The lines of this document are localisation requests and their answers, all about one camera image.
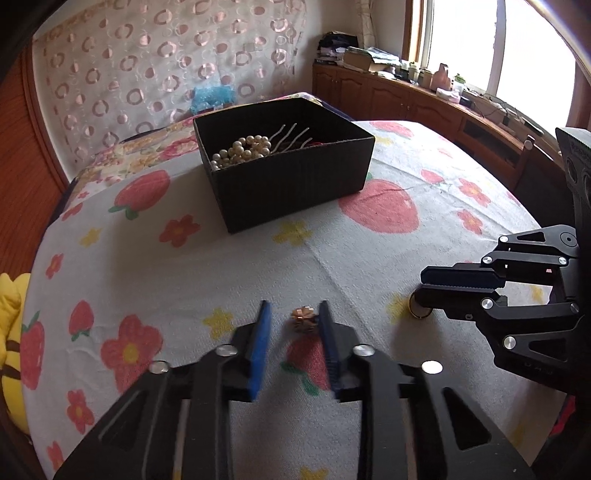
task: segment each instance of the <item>strawberry print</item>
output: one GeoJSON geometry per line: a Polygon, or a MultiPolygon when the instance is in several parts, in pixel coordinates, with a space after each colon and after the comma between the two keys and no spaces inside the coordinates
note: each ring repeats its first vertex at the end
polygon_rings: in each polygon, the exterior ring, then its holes
{"type": "Polygon", "coordinates": [[[464,228],[477,235],[482,235],[482,221],[472,215],[468,210],[460,210],[457,213],[458,217],[464,222],[464,228]]]}
{"type": "Polygon", "coordinates": [[[89,303],[86,300],[79,301],[74,307],[74,310],[72,310],[68,325],[68,332],[72,337],[72,342],[78,340],[80,335],[90,336],[90,329],[94,322],[95,316],[92,313],[89,303]]]}
{"type": "Polygon", "coordinates": [[[475,199],[480,205],[483,207],[488,206],[491,202],[491,199],[488,198],[476,183],[472,183],[471,181],[460,179],[460,183],[462,186],[460,187],[460,192],[462,192],[467,197],[475,199]]]}
{"type": "Polygon", "coordinates": [[[39,322],[39,313],[28,326],[22,324],[21,332],[21,381],[30,390],[35,390],[39,384],[45,350],[45,330],[39,322]]]}
{"type": "Polygon", "coordinates": [[[193,215],[185,215],[180,220],[170,220],[158,239],[162,243],[170,242],[173,247],[178,248],[187,242],[189,235],[193,235],[199,230],[201,230],[201,225],[193,223],[193,215]]]}
{"type": "Polygon", "coordinates": [[[176,142],[172,142],[164,151],[160,154],[160,160],[170,160],[174,157],[179,157],[185,153],[190,153],[199,149],[199,145],[195,136],[182,138],[176,142]]]}
{"type": "Polygon", "coordinates": [[[57,472],[64,463],[64,454],[61,452],[60,444],[54,441],[47,447],[47,456],[51,460],[53,471],[57,472]]]}
{"type": "Polygon", "coordinates": [[[425,181],[432,183],[433,185],[435,185],[436,183],[443,182],[443,177],[431,170],[422,169],[421,177],[423,177],[425,181]]]}
{"type": "Polygon", "coordinates": [[[324,350],[318,335],[303,335],[294,340],[287,349],[287,358],[281,368],[301,375],[302,386],[308,395],[317,397],[320,390],[330,390],[324,350]]]}
{"type": "Polygon", "coordinates": [[[414,136],[409,128],[392,120],[374,120],[373,122],[370,122],[370,124],[378,130],[397,134],[404,138],[412,138],[414,136]]]}
{"type": "Polygon", "coordinates": [[[410,233],[418,228],[417,208],[402,187],[370,180],[358,193],[339,199],[343,213],[377,233],[410,233]]]}
{"type": "Polygon", "coordinates": [[[62,260],[64,260],[64,254],[53,255],[51,258],[51,263],[49,263],[49,267],[47,267],[47,270],[45,270],[45,275],[47,278],[51,280],[53,275],[60,271],[62,260]]]}
{"type": "Polygon", "coordinates": [[[170,186],[170,177],[164,170],[156,170],[132,181],[115,197],[111,213],[125,211],[128,220],[134,220],[140,212],[148,210],[158,203],[170,186]]]}
{"type": "Polygon", "coordinates": [[[67,210],[62,216],[61,216],[61,221],[65,222],[66,220],[68,220],[68,218],[76,215],[77,213],[79,213],[82,210],[82,205],[84,204],[84,202],[80,202],[78,205],[72,207],[70,210],[67,210]]]}
{"type": "Polygon", "coordinates": [[[66,414],[76,426],[76,430],[84,435],[86,427],[95,424],[95,416],[86,406],[86,396],[82,390],[70,390],[67,396],[70,405],[66,414]]]}
{"type": "Polygon", "coordinates": [[[119,393],[127,390],[162,348],[160,332],[144,326],[136,315],[128,315],[119,325],[119,337],[105,341],[100,358],[115,373],[119,393]]]}

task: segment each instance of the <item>bedsheet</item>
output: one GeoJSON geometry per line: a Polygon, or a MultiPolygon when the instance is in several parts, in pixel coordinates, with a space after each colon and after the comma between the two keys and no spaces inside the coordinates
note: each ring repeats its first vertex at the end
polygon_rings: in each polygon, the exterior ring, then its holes
{"type": "MultiPolygon", "coordinates": [[[[309,93],[294,93],[276,100],[285,98],[305,98],[351,120],[343,112],[309,93]]],[[[100,152],[94,162],[84,168],[76,177],[77,184],[66,203],[66,208],[73,207],[146,168],[160,165],[172,158],[196,150],[198,146],[193,128],[193,118],[196,116],[198,115],[173,123],[143,137],[121,142],[100,152]]]]}
{"type": "MultiPolygon", "coordinates": [[[[236,479],[356,478],[359,406],[334,401],[319,338],[285,323],[293,308],[324,299],[393,358],[439,361],[535,458],[564,395],[496,368],[473,323],[440,311],[417,320],[406,302],[426,265],[479,261],[498,236],[537,224],[428,128],[358,125],[376,144],[365,188],[349,197],[229,235],[191,148],[88,196],[47,229],[25,304],[21,375],[49,478],[151,360],[199,359],[251,322],[262,299],[273,306],[267,370],[257,402],[232,405],[236,479]]],[[[549,291],[508,284],[504,293],[509,304],[542,304],[549,291]]]]}

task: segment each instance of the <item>bottle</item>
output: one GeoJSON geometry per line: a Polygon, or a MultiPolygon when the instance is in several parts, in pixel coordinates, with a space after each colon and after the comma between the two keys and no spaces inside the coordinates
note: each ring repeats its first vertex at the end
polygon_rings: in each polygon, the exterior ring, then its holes
{"type": "Polygon", "coordinates": [[[444,63],[439,64],[439,70],[433,74],[433,80],[431,81],[431,90],[436,92],[438,88],[442,88],[443,90],[447,90],[447,81],[449,79],[448,75],[449,68],[444,63]]]}

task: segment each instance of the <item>yellow plush toy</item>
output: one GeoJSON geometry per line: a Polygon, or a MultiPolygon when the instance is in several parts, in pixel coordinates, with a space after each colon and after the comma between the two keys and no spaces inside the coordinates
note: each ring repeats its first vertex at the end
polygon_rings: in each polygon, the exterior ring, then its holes
{"type": "Polygon", "coordinates": [[[0,275],[0,376],[8,414],[14,424],[29,434],[21,386],[22,310],[31,274],[24,273],[10,280],[0,275]]]}

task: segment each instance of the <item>jar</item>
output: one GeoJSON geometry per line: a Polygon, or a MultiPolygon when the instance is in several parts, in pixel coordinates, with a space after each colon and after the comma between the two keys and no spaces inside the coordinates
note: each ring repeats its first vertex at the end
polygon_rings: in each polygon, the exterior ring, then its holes
{"type": "Polygon", "coordinates": [[[421,69],[421,73],[418,74],[418,84],[426,89],[431,88],[431,80],[433,79],[433,73],[426,69],[421,69]]]}

